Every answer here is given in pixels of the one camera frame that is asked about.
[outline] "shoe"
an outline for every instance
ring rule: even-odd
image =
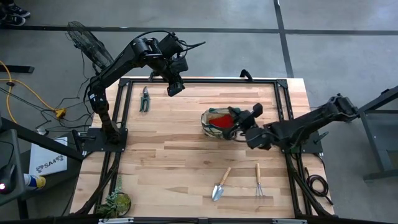
[[[21,16],[23,18],[30,16],[30,12],[26,11],[25,9],[21,9],[15,3],[6,6],[5,10],[7,13],[12,14],[14,16]]]
[[[7,14],[3,19],[0,20],[2,24],[11,25],[11,26],[22,26],[25,24],[26,19],[21,16],[13,16]]]

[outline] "wooden table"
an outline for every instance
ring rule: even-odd
[[[292,78],[287,81],[294,116],[309,112],[303,80]],[[148,113],[140,113],[145,86],[150,94],[150,109]],[[208,108],[233,106],[252,110],[257,102],[264,107],[258,124],[277,121],[273,86],[214,83],[186,83],[185,86],[184,91],[172,98],[167,96],[165,83],[135,83],[132,88],[127,121],[129,137],[119,167],[123,192],[132,198],[133,206],[128,216],[293,217],[285,157],[278,148],[252,150],[246,143],[209,138],[201,130],[200,116]],[[113,110],[117,89],[116,82],[106,90],[109,112]],[[95,116],[93,126],[101,126],[98,116]],[[103,157],[103,152],[95,152],[83,161],[71,212],[81,208],[97,187]],[[264,198],[255,197],[257,162],[261,167]],[[325,177],[317,157],[304,154],[303,163],[311,174]],[[232,170],[224,185],[224,194],[219,201],[213,202],[213,187],[227,167]],[[304,211],[302,192],[298,186],[297,189],[300,208]],[[324,198],[319,198],[319,202],[333,213]]]

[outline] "potted plant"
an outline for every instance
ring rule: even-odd
[[[128,194],[122,192],[122,178],[118,176],[114,191],[106,196],[105,204],[98,207],[97,213],[104,218],[122,217],[131,208],[131,199]]]

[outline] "wooden handle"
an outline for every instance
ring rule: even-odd
[[[224,174],[222,180],[220,181],[220,185],[223,185],[223,184],[224,184],[224,182],[225,182],[226,178],[228,177],[228,174],[229,174],[230,171],[231,171],[231,168],[229,167],[229,168],[225,171],[225,174]]]
[[[257,163],[256,164],[256,176],[257,176],[257,183],[260,184],[261,183],[261,174],[260,174],[260,164]]]

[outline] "gray floor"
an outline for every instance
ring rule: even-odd
[[[17,0],[17,3],[31,11],[30,25],[80,21],[86,26],[277,28],[272,0]],[[286,29],[398,29],[398,0],[280,0],[280,5]],[[95,35],[116,56],[137,33],[96,32]],[[245,68],[254,77],[286,77],[278,34],[178,35],[188,43],[207,41],[189,53],[190,70],[184,75],[236,77]],[[398,83],[398,36],[288,35],[287,42],[294,75],[304,78],[311,106],[323,104],[336,93],[361,106]],[[13,77],[26,82],[50,105],[57,105],[63,97],[76,96],[84,81],[80,52],[64,32],[0,30],[0,46],[3,62],[36,68],[32,75]],[[147,68],[137,69],[129,75],[149,72]],[[85,74],[93,75],[87,59]],[[40,105],[23,86],[15,87],[13,93]],[[0,97],[2,116],[8,117],[5,95]],[[71,100],[64,105],[76,102]],[[44,122],[39,111],[20,101],[12,99],[11,108],[18,123],[27,128],[34,129]],[[77,106],[68,111],[67,117],[77,118],[84,111],[82,105]],[[362,176],[376,172],[377,166],[361,122],[332,123],[321,131],[330,132],[322,145],[336,214],[397,222],[398,179],[370,184],[362,181]],[[30,199],[30,216],[60,215],[75,181]],[[0,220],[18,218],[15,202],[0,207],[0,211],[7,214],[0,215]]]

